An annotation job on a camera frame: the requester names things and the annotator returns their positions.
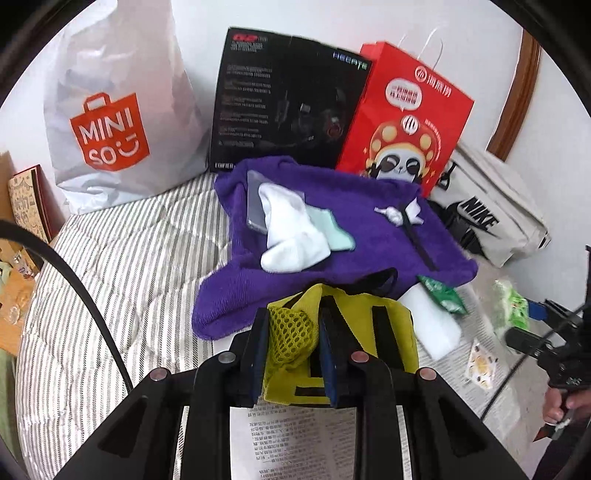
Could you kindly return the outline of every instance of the headset box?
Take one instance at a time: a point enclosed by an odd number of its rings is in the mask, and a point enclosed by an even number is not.
[[[306,38],[228,29],[210,169],[267,155],[335,168],[370,66],[359,54]]]

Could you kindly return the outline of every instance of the cartoon character print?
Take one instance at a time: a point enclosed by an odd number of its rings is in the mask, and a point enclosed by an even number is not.
[[[421,183],[429,164],[439,156],[433,131],[407,115],[380,124],[369,143],[365,175],[375,179],[396,179]]]

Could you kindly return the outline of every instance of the paper bag handle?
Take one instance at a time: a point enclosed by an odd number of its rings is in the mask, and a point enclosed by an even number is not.
[[[425,53],[425,49],[427,48],[427,45],[429,45],[429,42],[431,41],[431,39],[433,38],[433,35],[435,35],[435,32],[439,30],[439,27],[435,27],[431,33],[429,34],[429,36],[427,37],[427,41],[425,42],[425,45],[423,45],[423,49],[421,50],[421,53],[418,54],[417,56],[417,60],[421,60],[421,55],[423,55],[423,53]],[[407,37],[408,32],[405,33],[402,38],[400,39],[400,41],[398,42],[397,47],[400,48],[400,45],[402,44],[402,42],[404,41],[404,39]],[[443,40],[440,38],[439,42],[441,42],[441,48],[439,49],[439,56],[437,57],[437,60],[435,61],[435,63],[433,64],[433,66],[431,67],[433,70],[435,70],[435,67],[437,66],[437,64],[439,63],[439,60],[441,60],[441,55],[443,54]]]

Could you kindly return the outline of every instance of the white cloth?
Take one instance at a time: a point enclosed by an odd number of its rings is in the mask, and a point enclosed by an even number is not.
[[[421,213],[421,207],[417,202],[417,199],[414,199],[412,202],[408,204],[405,208],[406,214],[408,216],[408,220],[413,225],[422,225],[423,220],[418,217],[418,214]],[[401,226],[404,222],[402,218],[402,212],[394,207],[387,207],[384,209],[381,208],[374,208],[374,212],[381,213],[385,215],[385,217],[396,226]]]
[[[301,197],[281,185],[263,183],[259,195],[265,211],[267,250],[261,268],[269,273],[295,273],[330,255],[326,237],[314,226]]]

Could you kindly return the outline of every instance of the green plastic bag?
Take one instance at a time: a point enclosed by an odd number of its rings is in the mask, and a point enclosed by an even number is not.
[[[462,299],[453,288],[423,275],[417,275],[417,278],[431,294],[433,300],[449,313],[458,313],[460,315],[466,315],[468,313],[464,302],[462,302]]]

